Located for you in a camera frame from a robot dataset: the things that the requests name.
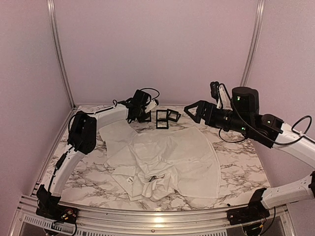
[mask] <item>black plastic part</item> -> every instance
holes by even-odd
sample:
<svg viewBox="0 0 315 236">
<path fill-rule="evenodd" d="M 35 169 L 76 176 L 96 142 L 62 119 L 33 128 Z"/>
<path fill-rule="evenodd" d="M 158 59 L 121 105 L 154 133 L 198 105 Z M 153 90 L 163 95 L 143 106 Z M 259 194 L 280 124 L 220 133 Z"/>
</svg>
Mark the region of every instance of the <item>black plastic part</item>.
<svg viewBox="0 0 315 236">
<path fill-rule="evenodd" d="M 207 101 L 200 100 L 191 105 L 184 107 L 184 112 L 196 123 L 200 124 L 201 118 L 204 116 L 204 111 L 208 107 L 209 103 Z M 196 114 L 191 113 L 189 110 L 196 108 Z"/>
<path fill-rule="evenodd" d="M 261 226 L 261 222 L 245 225 L 243 226 L 243 231 L 247 236 L 258 236 L 262 231 L 262 228 L 259 226 Z"/>
<path fill-rule="evenodd" d="M 57 163 L 56 163 L 56 165 L 55 165 L 55 168 L 56 168 L 57 170 L 60 169 L 61 165 L 63 164 L 63 162 L 64 162 L 64 160 L 65 160 L 65 158 L 67 157 L 67 154 L 68 154 L 68 152 L 65 152 L 64 154 L 62 154 L 62 156 L 61 156 L 61 157 L 59 158 L 59 160 L 57 161 Z"/>
<path fill-rule="evenodd" d="M 85 155 L 93 151 L 96 146 L 96 118 L 78 111 L 69 132 L 68 144 Z"/>
<path fill-rule="evenodd" d="M 36 215 L 40 215 L 59 222 L 67 222 L 70 224 L 74 224 L 76 222 L 78 209 L 59 205 L 58 202 L 60 201 L 61 197 L 51 196 L 51 193 L 46 191 L 44 184 L 39 186 L 36 196 L 38 198 L 38 208 L 36 210 Z M 62 215 L 68 209 L 72 210 L 73 214 L 68 216 L 67 219 L 62 219 Z"/>
<path fill-rule="evenodd" d="M 309 184 L 309 188 L 311 189 L 315 197 L 315 171 L 311 173 L 311 176 L 312 176 L 312 182 Z"/>
<path fill-rule="evenodd" d="M 180 114 L 178 111 L 167 109 L 167 117 L 168 117 L 168 120 L 170 121 L 177 122 L 179 118 L 181 117 L 181 115 L 182 114 Z"/>
<path fill-rule="evenodd" d="M 192 114 L 189 110 L 196 108 L 196 114 Z M 261 144 L 271 148 L 273 142 L 266 139 L 262 135 L 257 134 L 249 128 L 232 110 L 217 109 L 213 103 L 200 100 L 184 108 L 184 111 L 196 123 L 200 123 L 201 119 L 205 120 L 205 125 L 210 127 L 223 129 L 224 131 L 233 130 L 241 133 L 245 138 L 251 138 L 260 142 Z M 281 130 L 283 120 L 271 114 L 259 115 L 253 112 L 243 113 L 242 119 L 246 121 L 251 127 L 259 131 L 264 136 L 275 141 L 279 134 L 283 133 Z"/>
<path fill-rule="evenodd" d="M 232 100 L 237 111 L 242 113 L 259 114 L 258 91 L 249 87 L 232 89 Z"/>
<path fill-rule="evenodd" d="M 120 101 L 119 104 L 123 104 L 128 108 L 128 123 L 135 121 L 136 119 L 139 122 L 143 122 L 148 118 L 145 110 L 146 106 L 150 102 L 151 95 L 142 90 L 137 90 L 133 97 L 127 99 L 126 101 Z"/>
<path fill-rule="evenodd" d="M 143 113 L 142 116 L 138 117 L 137 120 L 142 123 L 142 122 L 151 122 L 151 111 L 148 113 Z"/>
<path fill-rule="evenodd" d="M 165 117 L 159 118 L 159 113 L 165 113 Z M 157 110 L 156 121 L 157 121 L 157 126 L 156 126 L 157 129 L 168 129 L 168 111 L 167 110 Z"/>
<path fill-rule="evenodd" d="M 257 189 L 252 195 L 248 206 L 228 210 L 227 219 L 230 224 L 243 224 L 269 217 L 269 210 L 267 210 L 261 203 L 262 194 L 265 190 L 266 188 Z"/>
<path fill-rule="evenodd" d="M 279 134 L 282 134 L 281 130 L 282 124 L 284 121 L 274 115 L 265 114 L 265 115 L 256 115 L 252 118 L 250 125 L 259 131 L 264 136 L 267 136 L 269 139 L 275 141 Z M 273 142 L 264 138 L 263 136 L 257 134 L 256 132 L 249 129 L 248 137 L 258 141 L 259 143 L 272 148 L 274 145 Z"/>
<path fill-rule="evenodd" d="M 219 86 L 218 81 L 210 83 L 211 97 L 214 98 L 217 102 L 219 100 L 218 86 Z"/>
</svg>

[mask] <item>light purple wall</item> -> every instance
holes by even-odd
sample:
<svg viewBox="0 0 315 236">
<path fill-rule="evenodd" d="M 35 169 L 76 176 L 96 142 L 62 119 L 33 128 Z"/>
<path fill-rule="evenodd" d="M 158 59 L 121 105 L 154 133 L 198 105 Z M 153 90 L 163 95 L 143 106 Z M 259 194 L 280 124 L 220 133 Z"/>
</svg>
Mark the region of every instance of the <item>light purple wall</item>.
<svg viewBox="0 0 315 236">
<path fill-rule="evenodd" d="M 69 111 L 46 1 L 0 1 L 1 235 Z"/>
<path fill-rule="evenodd" d="M 266 1 L 263 28 L 248 86 L 258 89 L 260 111 L 294 124 L 315 118 L 315 1 Z M 315 126 L 309 131 L 315 138 Z M 273 186 L 296 181 L 313 169 L 288 154 L 255 148 Z M 315 235 L 315 201 L 289 206 L 298 236 Z"/>
<path fill-rule="evenodd" d="M 65 66 L 78 104 L 155 87 L 160 101 L 209 99 L 211 81 L 239 85 L 254 0 L 56 1 Z"/>
</svg>

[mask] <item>clothing tag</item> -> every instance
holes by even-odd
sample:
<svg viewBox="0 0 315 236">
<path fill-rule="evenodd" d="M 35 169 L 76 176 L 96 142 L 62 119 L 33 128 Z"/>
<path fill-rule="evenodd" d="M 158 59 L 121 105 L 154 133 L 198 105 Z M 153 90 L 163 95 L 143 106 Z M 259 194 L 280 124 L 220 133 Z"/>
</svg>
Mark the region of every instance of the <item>clothing tag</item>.
<svg viewBox="0 0 315 236">
<path fill-rule="evenodd" d="M 154 211 L 163 211 L 163 208 L 162 207 L 156 207 L 156 208 L 154 208 Z"/>
<path fill-rule="evenodd" d="M 128 183 L 133 184 L 133 177 L 128 177 L 126 180 Z"/>
</svg>

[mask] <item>white marble surface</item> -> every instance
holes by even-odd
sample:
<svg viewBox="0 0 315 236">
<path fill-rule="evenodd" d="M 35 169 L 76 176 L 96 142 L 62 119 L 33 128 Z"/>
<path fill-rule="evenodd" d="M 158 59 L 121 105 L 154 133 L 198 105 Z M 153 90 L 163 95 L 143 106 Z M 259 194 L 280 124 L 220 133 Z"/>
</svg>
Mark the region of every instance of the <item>white marble surface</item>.
<svg viewBox="0 0 315 236">
<path fill-rule="evenodd" d="M 80 110 L 90 112 L 102 108 L 104 106 L 81 106 Z M 64 187 L 62 201 L 114 209 L 194 210 L 226 207 L 227 204 L 232 206 L 246 204 L 256 189 L 270 187 L 265 171 L 249 140 L 237 144 L 226 143 L 219 138 L 217 129 L 194 123 L 184 113 L 184 107 L 158 106 L 158 109 L 166 108 L 179 111 L 182 114 L 177 123 L 169 122 L 170 130 L 175 131 L 195 126 L 214 146 L 221 168 L 219 198 L 188 198 L 175 193 L 157 202 L 153 202 L 150 199 L 131 202 L 128 194 L 111 177 L 114 169 L 106 163 L 106 144 L 97 133 L 95 150 L 85 156 L 71 174 Z M 154 130 L 156 128 L 155 112 L 152 112 L 152 121 L 149 123 L 133 122 L 130 126 L 138 133 Z M 66 131 L 49 163 L 43 182 L 47 181 L 53 172 L 55 163 L 64 152 L 67 135 Z M 239 140 L 242 138 L 236 132 L 227 134 L 222 132 L 222 136 L 226 140 Z"/>
</svg>

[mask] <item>black square frame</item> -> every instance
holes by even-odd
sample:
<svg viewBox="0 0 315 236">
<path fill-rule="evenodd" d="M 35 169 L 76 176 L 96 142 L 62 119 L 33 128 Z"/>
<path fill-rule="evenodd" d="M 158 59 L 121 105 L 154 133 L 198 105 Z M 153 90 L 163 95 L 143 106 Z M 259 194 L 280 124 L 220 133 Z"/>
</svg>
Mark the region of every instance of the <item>black square frame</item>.
<svg viewBox="0 0 315 236">
<path fill-rule="evenodd" d="M 165 118 L 158 118 L 158 114 L 159 113 L 165 113 Z M 157 126 L 156 128 L 157 129 L 168 129 L 168 111 L 167 110 L 157 110 Z M 166 123 L 166 126 L 159 126 L 158 123 L 159 122 L 165 122 Z"/>
<path fill-rule="evenodd" d="M 170 115 L 175 114 L 176 118 L 171 118 Z M 182 114 L 180 114 L 178 111 L 174 111 L 171 109 L 167 109 L 167 119 L 173 122 L 177 122 Z"/>
</svg>

